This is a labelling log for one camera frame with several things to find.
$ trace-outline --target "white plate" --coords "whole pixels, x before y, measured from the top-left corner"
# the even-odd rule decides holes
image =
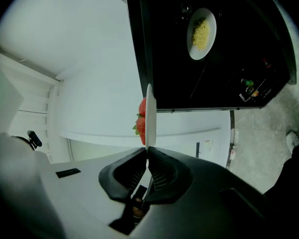
[[[198,20],[202,18],[205,18],[207,20],[207,23],[209,25],[209,35],[208,35],[206,48],[199,50],[195,45],[193,45],[192,38],[193,38],[194,25]],[[209,9],[200,8],[194,12],[192,17],[190,18],[188,28],[187,28],[187,50],[192,59],[199,60],[207,55],[207,53],[210,51],[215,41],[216,30],[217,30],[216,19],[214,14]]]
[[[156,99],[150,84],[146,93],[145,113],[145,147],[148,150],[156,144]]]

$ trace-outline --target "yellow food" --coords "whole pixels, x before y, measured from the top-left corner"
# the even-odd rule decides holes
[[[199,49],[205,49],[209,35],[209,25],[205,19],[199,20],[194,26],[193,44]]]

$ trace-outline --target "red strawberry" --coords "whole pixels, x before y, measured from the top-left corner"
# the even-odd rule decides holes
[[[145,111],[146,111],[146,98],[144,98],[140,104],[139,114],[145,116]]]
[[[142,144],[145,145],[145,134],[144,133],[140,133],[140,138],[142,140]]]
[[[145,117],[139,117],[136,121],[136,128],[140,134],[145,135]]]

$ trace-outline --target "floor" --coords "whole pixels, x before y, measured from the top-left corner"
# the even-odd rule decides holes
[[[286,85],[261,110],[235,111],[237,152],[230,170],[261,193],[274,185],[284,162],[291,157],[286,133],[293,130],[299,136],[299,32],[280,5],[279,9],[294,45],[297,84]]]

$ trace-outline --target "white sneaker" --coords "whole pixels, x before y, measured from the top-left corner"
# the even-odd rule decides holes
[[[288,149],[289,149],[290,153],[292,154],[294,148],[299,145],[299,138],[295,134],[295,132],[290,131],[289,134],[287,134],[287,136],[286,136],[286,141],[287,141]]]

